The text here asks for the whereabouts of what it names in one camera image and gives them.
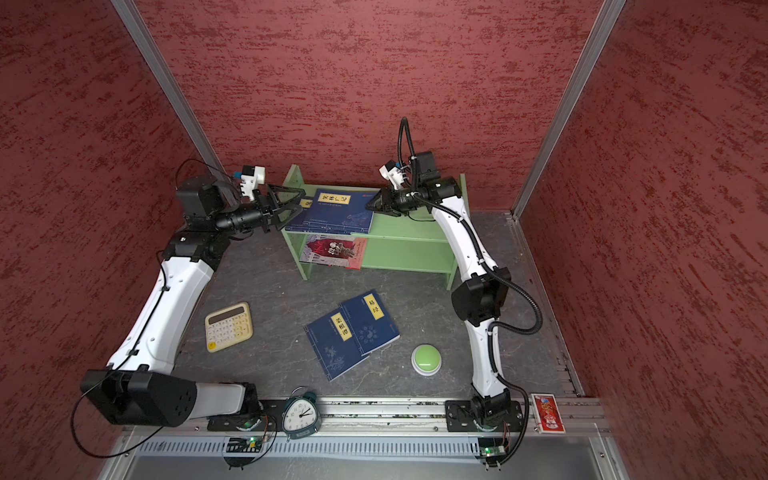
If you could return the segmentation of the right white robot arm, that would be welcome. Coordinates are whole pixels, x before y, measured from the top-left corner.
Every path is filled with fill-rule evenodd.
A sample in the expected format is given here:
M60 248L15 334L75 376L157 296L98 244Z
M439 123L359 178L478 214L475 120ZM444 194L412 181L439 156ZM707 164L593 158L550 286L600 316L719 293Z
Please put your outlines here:
M470 415L477 427L491 431L514 411L510 388L502 374L498 334L492 323L499 319L507 294L500 281L509 272L497 267L473 227L462 192L452 179L436 180L419 189L385 187L366 208L393 217L425 207L442 229L457 261L461 283L451 293L456 315L465 324L472 357Z

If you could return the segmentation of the pink illustrated book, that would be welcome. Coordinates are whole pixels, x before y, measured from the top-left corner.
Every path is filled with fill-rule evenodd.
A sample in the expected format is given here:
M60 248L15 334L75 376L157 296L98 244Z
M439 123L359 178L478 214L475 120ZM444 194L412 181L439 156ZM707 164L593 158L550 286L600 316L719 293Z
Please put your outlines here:
M366 247L367 239L362 237L310 235L300 261L360 270Z

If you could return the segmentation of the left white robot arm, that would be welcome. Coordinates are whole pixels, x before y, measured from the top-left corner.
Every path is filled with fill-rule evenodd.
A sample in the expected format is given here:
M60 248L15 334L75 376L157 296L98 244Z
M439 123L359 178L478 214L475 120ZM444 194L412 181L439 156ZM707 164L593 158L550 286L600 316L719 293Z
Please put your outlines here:
M226 185L212 177L176 190L183 227L161 253L152 293L119 349L103 369L86 372L84 398L113 425L177 427L190 419L249 421L263 410L251 383L204 383L173 376L180 342L203 290L232 238L256 229L281 230L298 216L300 188L267 186L229 206Z

